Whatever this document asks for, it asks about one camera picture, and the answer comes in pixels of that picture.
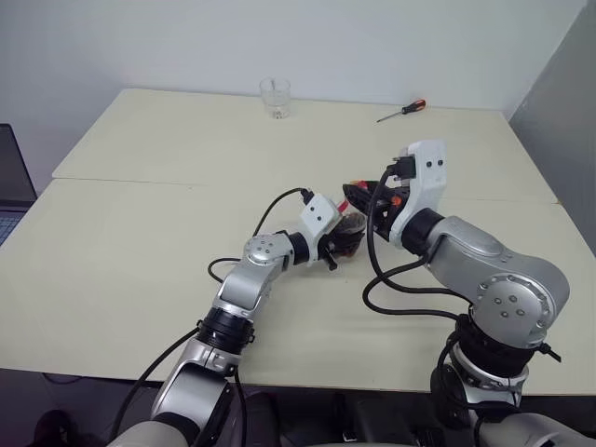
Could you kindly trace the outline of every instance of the gray wall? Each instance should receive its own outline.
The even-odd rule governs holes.
[[[596,254],[596,0],[510,124]]]

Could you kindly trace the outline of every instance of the screwdriver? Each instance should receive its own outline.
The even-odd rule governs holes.
[[[418,112],[418,111],[424,109],[426,106],[427,106],[427,102],[425,100],[414,101],[410,105],[401,107],[401,110],[399,112],[396,112],[395,114],[386,116],[385,118],[377,119],[376,122],[380,123],[381,121],[385,121],[386,119],[392,118],[393,116],[397,116],[397,115],[407,115],[412,112]]]

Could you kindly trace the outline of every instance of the laptop screen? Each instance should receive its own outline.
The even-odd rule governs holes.
[[[24,205],[36,198],[12,128],[0,124],[0,205]]]

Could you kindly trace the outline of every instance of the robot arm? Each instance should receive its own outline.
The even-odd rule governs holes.
[[[372,214],[379,236],[424,257],[443,286],[470,302],[441,354],[448,354],[451,364],[440,361],[432,374],[439,419],[447,427],[469,427],[502,402],[498,420],[479,425],[485,445],[593,445],[545,416],[503,411],[519,406],[527,362],[536,351],[561,361],[544,340],[569,297],[564,274],[458,217],[436,212],[446,184],[442,142],[415,143],[394,161],[381,182],[344,185],[344,191],[352,205]],[[390,176],[400,185],[386,186]],[[374,204],[373,196],[379,197]]]
[[[333,270],[334,254],[349,254],[358,247],[363,221],[349,228],[338,225],[340,221],[331,200],[308,193],[295,233],[251,238],[159,390],[151,421],[127,430],[110,446],[212,445],[233,398],[226,377],[234,375],[242,350],[253,339],[254,318],[273,281],[294,265],[319,259]]]

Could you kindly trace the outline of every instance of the red screwdriver handle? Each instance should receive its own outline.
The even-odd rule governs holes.
[[[410,114],[411,112],[418,112],[418,111],[424,109],[426,106],[427,106],[427,102],[425,100],[414,101],[410,105],[401,107],[401,113],[403,115],[407,115],[407,114]]]

